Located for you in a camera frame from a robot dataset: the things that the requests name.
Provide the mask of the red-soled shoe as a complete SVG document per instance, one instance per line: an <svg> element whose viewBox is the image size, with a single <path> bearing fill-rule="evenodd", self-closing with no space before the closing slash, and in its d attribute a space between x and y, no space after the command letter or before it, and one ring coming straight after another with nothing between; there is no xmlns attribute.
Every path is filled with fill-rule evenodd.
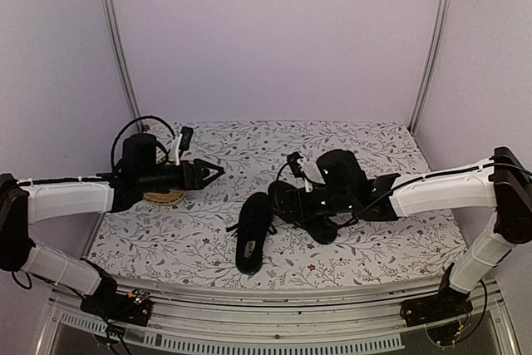
<svg viewBox="0 0 532 355"><path fill-rule="evenodd" d="M276 216L287 224L305 230L318 244L331 244L337 238L337 224L311 210L305 189L274 181L268 187L268 195Z"/></svg>

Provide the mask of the black shoe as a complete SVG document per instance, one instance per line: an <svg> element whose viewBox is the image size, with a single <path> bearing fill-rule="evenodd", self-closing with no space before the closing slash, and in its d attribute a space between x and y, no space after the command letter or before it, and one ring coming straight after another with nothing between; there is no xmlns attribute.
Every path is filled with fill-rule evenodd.
<svg viewBox="0 0 532 355"><path fill-rule="evenodd" d="M242 205L238 222L226 229L237 237L235 265L240 273L253 275L261 269L266 237L277 233L273 217L270 197L256 192Z"/></svg>

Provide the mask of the black shoelace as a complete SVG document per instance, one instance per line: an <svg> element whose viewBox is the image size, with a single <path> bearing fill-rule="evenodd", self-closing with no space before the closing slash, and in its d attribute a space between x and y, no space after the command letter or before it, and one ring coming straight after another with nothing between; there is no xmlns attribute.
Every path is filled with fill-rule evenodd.
<svg viewBox="0 0 532 355"><path fill-rule="evenodd" d="M259 236L278 233L272 224L234 224L225 231L246 239L257 239Z"/></svg>

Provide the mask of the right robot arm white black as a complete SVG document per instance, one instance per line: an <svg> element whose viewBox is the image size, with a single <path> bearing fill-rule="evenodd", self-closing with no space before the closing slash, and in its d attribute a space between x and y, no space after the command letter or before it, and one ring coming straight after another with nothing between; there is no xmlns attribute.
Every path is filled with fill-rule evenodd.
<svg viewBox="0 0 532 355"><path fill-rule="evenodd" d="M531 241L531 173L507 147L475 164L420 175L398 173L367 178L353 152L330 150L317 168L323 180L312 182L303 172L300 156L288 165L305 182L297 188L275 180L268 188L278 216L307 230L321 244L330 244L339 214L359 220L391 222L435 210L491 208L494 213L465 255L446 271L442 289L430 301L436 318L448 318L475 285L518 244Z"/></svg>

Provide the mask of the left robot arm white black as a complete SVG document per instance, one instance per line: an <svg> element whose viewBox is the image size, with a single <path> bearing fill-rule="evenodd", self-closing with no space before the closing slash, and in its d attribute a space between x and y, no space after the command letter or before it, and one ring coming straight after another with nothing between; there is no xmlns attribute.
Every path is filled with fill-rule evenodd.
<svg viewBox="0 0 532 355"><path fill-rule="evenodd" d="M29 236L32 224L78 214L119 213L141 202L145 194L202 190L224 174L206 160L185 160L194 131L171 131L165 147L150 133L125 138L121 130L112 145L122 147L111 158L111 170L88 177L17 180L1 176L1 269L23 272L78 292L107 317L124 308L116 281L103 269L41 246Z"/></svg>

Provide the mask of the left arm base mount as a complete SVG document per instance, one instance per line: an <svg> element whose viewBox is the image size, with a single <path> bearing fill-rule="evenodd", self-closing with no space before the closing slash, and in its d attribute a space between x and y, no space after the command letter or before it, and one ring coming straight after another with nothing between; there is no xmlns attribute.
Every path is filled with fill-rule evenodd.
<svg viewBox="0 0 532 355"><path fill-rule="evenodd" d="M154 303L150 293L138 288L128 293L110 293L107 296L85 296L80 310L105 320L146 327Z"/></svg>

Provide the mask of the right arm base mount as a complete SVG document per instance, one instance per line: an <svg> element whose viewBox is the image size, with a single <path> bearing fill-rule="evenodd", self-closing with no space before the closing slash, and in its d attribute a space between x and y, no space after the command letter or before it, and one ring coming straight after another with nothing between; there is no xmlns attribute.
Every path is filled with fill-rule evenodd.
<svg viewBox="0 0 532 355"><path fill-rule="evenodd" d="M400 316L407 327L412 327L466 315L472 310L468 293L446 288L432 295L403 301Z"/></svg>

